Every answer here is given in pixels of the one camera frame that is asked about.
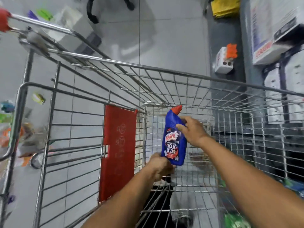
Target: bottle label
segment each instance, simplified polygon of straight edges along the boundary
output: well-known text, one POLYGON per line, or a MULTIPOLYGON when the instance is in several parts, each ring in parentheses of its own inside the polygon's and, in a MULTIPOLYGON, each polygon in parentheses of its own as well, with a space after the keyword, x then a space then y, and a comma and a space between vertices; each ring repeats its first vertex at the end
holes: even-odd
POLYGON ((180 134, 176 130, 176 128, 168 128, 166 130, 165 157, 173 159, 175 161, 179 160, 179 156, 178 156, 179 139, 180 139, 180 134))

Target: black chair leg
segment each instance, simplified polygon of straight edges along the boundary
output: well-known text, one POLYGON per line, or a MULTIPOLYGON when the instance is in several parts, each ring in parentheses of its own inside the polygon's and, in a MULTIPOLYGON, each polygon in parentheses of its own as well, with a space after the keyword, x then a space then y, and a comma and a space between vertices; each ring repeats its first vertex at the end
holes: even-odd
POLYGON ((133 11, 135 9, 135 5, 130 0, 124 0, 127 4, 129 10, 133 11))

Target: shopping cart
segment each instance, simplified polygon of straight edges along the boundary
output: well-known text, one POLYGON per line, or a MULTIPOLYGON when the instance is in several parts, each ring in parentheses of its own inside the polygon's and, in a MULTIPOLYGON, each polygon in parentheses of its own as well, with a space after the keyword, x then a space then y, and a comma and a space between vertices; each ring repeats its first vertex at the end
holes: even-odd
MULTIPOLYGON (((28 49, 28 56, 23 84, 18 89, 9 148, 0 158, 1 161, 8 160, 1 197, 0 227, 4 226, 7 216, 15 150, 30 88, 40 88, 51 93, 48 136, 41 168, 34 228, 59 227, 63 217, 64 227, 80 227, 86 218, 97 210, 100 201, 98 193, 101 190, 101 165, 108 155, 107 147, 103 145, 107 106, 116 106, 128 111, 137 110, 135 174, 149 161, 153 153, 161 151, 165 115, 170 107, 182 104, 182 115, 191 115, 203 122, 206 131, 216 141, 266 174, 282 183, 287 179, 304 181, 302 121, 287 121, 286 117, 283 117, 283 120, 270 123, 267 117, 267 109, 276 109, 278 101, 284 106, 302 106, 302 102, 288 101, 288 98, 281 99, 278 96, 303 98, 304 94, 215 79, 204 76, 203 73, 191 74, 111 60, 77 32, 15 14, 8 13, 7 18, 26 23, 24 28, 30 24, 77 37, 91 47, 96 56, 67 51, 36 29, 38 38, 42 39, 45 45, 45 48, 42 48, 41 44, 28 39, 29 32, 35 32, 35 28, 7 28, 15 33, 20 44, 28 49), (56 64, 57 69, 54 70, 52 79, 54 86, 30 82, 36 53, 40 54, 40 59, 56 64), (77 86, 75 81, 74 85, 60 81, 63 70, 71 72, 75 80, 85 80, 92 91, 85 90, 82 85, 77 86), (70 100, 74 103, 71 109, 56 106, 57 101, 62 100, 64 96, 71 97, 70 100), (60 114, 68 114, 68 122, 54 122, 56 115, 62 117, 60 114), (74 119, 77 118, 82 123, 75 123, 74 119), (67 129, 70 136, 56 137, 58 127, 67 129), (86 136, 75 136, 72 133, 75 128, 89 129, 85 130, 86 136), (64 143, 58 148, 50 149, 50 142, 54 147, 56 142, 64 143), (52 178, 67 170, 68 176, 65 180, 50 184, 52 178)), ((285 115, 278 110, 276 112, 277 114, 272 116, 281 118, 282 114, 285 115)), ((154 227, 158 224, 160 215, 164 213, 168 218, 171 216, 176 224, 182 217, 191 217, 191 225, 199 228, 223 227, 225 214, 243 215, 208 157, 202 150, 190 145, 184 165, 177 167, 175 174, 171 175, 170 183, 159 182, 151 192, 165 195, 166 199, 170 193, 170 208, 156 208, 155 203, 149 204, 143 209, 137 227, 145 227, 147 221, 142 218, 148 218, 154 213, 158 215, 154 227)))

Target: blue plastic bottle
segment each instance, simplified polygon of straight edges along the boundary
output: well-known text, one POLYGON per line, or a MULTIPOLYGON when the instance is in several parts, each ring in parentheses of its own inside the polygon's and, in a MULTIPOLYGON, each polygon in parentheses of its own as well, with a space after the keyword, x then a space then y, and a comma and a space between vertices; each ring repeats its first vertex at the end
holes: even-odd
POLYGON ((187 140, 185 136, 177 130, 176 124, 182 124, 179 118, 182 105, 173 107, 166 115, 166 124, 162 143, 162 157, 169 159, 172 165, 181 166, 184 164, 187 148, 187 140))

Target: wire grid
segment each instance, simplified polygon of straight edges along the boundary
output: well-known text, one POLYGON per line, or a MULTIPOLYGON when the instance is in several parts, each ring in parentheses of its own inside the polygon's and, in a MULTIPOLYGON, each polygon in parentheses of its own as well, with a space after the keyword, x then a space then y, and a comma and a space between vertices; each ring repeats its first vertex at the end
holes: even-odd
MULTIPOLYGON (((46 27, 48 29, 55 29, 71 36, 76 36, 89 45, 101 57, 88 56, 83 54, 72 53, 65 50, 58 43, 52 41, 43 35, 43 39, 48 47, 48 53, 43 53, 37 45, 31 44, 26 40, 26 31, 13 28, 13 32, 18 33, 19 41, 22 45, 32 48, 28 55, 27 66, 25 69, 24 84, 19 88, 16 104, 16 117, 12 126, 12 136, 8 155, 2 157, 1 160, 9 158, 9 166, 14 162, 14 154, 12 150, 16 146, 21 118, 25 106, 25 98, 28 87, 38 87, 49 90, 52 93, 52 100, 50 103, 49 115, 49 134, 48 142, 46 144, 44 154, 48 154, 49 161, 44 161, 43 171, 40 179, 38 202, 36 208, 36 216, 34 227, 41 227, 50 225, 50 220, 54 221, 59 216, 72 216, 74 220, 72 223, 67 224, 66 227, 74 227, 80 225, 97 207, 96 198, 93 198, 98 193, 92 192, 88 194, 86 189, 89 184, 96 184, 99 181, 99 174, 95 176, 95 182, 87 182, 81 180, 91 179, 86 177, 87 174, 99 173, 101 157, 106 155, 106 151, 102 149, 102 135, 103 131, 96 133, 90 137, 67 137, 55 138, 52 135, 51 128, 63 126, 68 129, 71 127, 85 127, 92 126, 92 128, 103 127, 103 114, 104 106, 107 104, 114 104, 126 109, 138 108, 140 114, 137 119, 136 128, 136 157, 134 162, 135 173, 138 172, 145 162, 147 162, 154 152, 161 150, 161 140, 164 130, 164 117, 170 107, 178 104, 183 105, 181 115, 192 115, 192 117, 200 120, 206 126, 206 130, 210 135, 232 150, 235 154, 242 156, 246 161, 253 164, 255 167, 263 170, 265 173, 274 177, 277 180, 293 179, 303 180, 303 124, 301 115, 303 114, 303 93, 295 93, 291 91, 277 90, 273 88, 259 87, 248 85, 240 82, 214 79, 204 75, 197 75, 191 73, 183 73, 173 70, 166 70, 156 67, 149 67, 137 64, 131 64, 120 61, 110 60, 99 49, 90 45, 84 38, 76 32, 73 32, 62 27, 53 26, 43 22, 35 21, 18 15, 12 15, 12 18, 21 20, 34 25, 46 27), (42 53, 49 61, 57 64, 57 74, 60 68, 64 68, 75 75, 75 82, 78 78, 88 81, 95 88, 99 89, 98 93, 84 90, 81 85, 71 86, 65 82, 58 80, 55 76, 54 87, 44 86, 38 83, 29 82, 29 74, 33 60, 34 51, 42 53), (95 76, 102 77, 103 82, 95 80, 95 76), (63 94, 73 97, 73 101, 81 99, 81 101, 90 101, 99 104, 100 110, 98 112, 84 112, 83 102, 74 104, 75 108, 71 111, 55 108, 55 95, 63 94), (281 111, 282 108, 288 108, 292 105, 298 105, 300 110, 287 114, 281 111), (275 122, 269 122, 269 109, 275 109, 272 117, 278 116, 275 122), (56 112, 72 113, 72 121, 66 123, 54 123, 52 118, 56 112), (76 115, 92 115, 101 117, 99 120, 92 120, 91 124, 73 124, 73 119, 76 115), (292 114, 297 115, 296 120, 291 117, 292 114), (99 139, 101 142, 89 146, 72 146, 72 141, 81 139, 99 139), (67 140, 69 145, 64 148, 49 149, 48 144, 50 140, 56 142, 67 140), (82 151, 93 150, 91 155, 82 156, 82 151), (72 159, 68 158, 63 161, 52 162, 51 158, 54 156, 63 156, 75 154, 72 159), (68 183, 72 180, 82 183, 77 192, 84 190, 85 194, 79 197, 78 202, 66 207, 66 199, 75 195, 77 192, 69 192, 58 198, 58 201, 64 199, 64 210, 58 211, 57 215, 48 213, 48 204, 45 202, 45 195, 42 192, 53 192, 51 188, 62 185, 44 185, 47 182, 46 176, 51 173, 57 173, 63 169, 73 168, 80 166, 85 161, 92 163, 96 161, 97 168, 94 170, 85 170, 82 174, 68 179, 68 183), (76 214, 69 212, 73 208, 81 206, 81 203, 88 202, 88 199, 93 198, 93 203, 89 203, 88 212, 85 214, 76 214)), ((12 169, 9 171, 9 180, 6 181, 4 194, 6 195, 10 186, 10 177, 12 169)), ((150 216, 152 213, 169 212, 174 219, 180 218, 183 215, 188 215, 193 218, 193 227, 219 227, 223 225, 223 216, 225 213, 238 213, 241 211, 234 203, 228 189, 225 187, 224 182, 217 175, 211 163, 203 155, 202 151, 195 147, 188 146, 185 164, 177 167, 174 175, 171 176, 171 190, 164 187, 164 183, 158 183, 156 189, 152 192, 161 192, 166 194, 167 199, 169 192, 171 195, 171 207, 169 210, 154 209, 154 206, 144 208, 142 214, 150 216)), ((5 215, 5 203, 2 204, 5 215)))

